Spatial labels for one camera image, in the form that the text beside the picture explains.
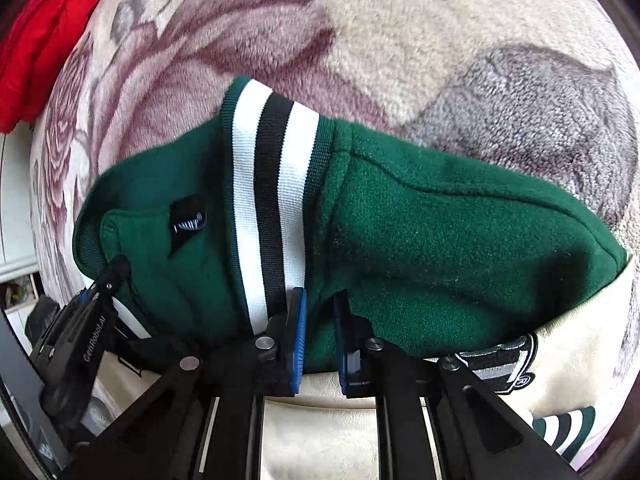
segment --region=floral blanket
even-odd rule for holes
[[[34,133],[49,295],[66,303],[83,286],[71,237],[96,177],[215,115],[239,74],[329,117],[558,184],[639,252],[640,72],[596,0],[102,0]],[[616,413],[640,366],[636,290]]]

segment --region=green and white striped trim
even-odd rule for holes
[[[593,428],[596,410],[588,406],[562,415],[551,415],[533,421],[533,429],[567,462],[571,462]]]
[[[231,261],[255,334],[305,286],[310,209],[329,162],[334,123],[262,83],[237,78],[220,112]]]

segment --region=metal bolt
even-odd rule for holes
[[[365,341],[365,345],[369,350],[377,352],[385,347],[385,342],[379,337],[370,337]]]
[[[438,361],[441,367],[449,372],[455,372],[458,368],[460,368],[460,360],[453,356],[448,355],[446,357],[441,357]]]
[[[189,357],[184,357],[180,361],[180,368],[182,368],[185,372],[195,370],[198,366],[200,366],[200,360],[192,355]]]
[[[275,346],[276,342],[273,337],[263,335],[255,340],[255,347],[260,350],[271,350]]]

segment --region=jacket patch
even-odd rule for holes
[[[537,349],[537,336],[527,334],[510,343],[456,356],[495,393],[506,395],[529,386],[536,378],[527,370]]]

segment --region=red clothing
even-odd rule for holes
[[[29,0],[0,44],[0,132],[33,121],[99,0]]]

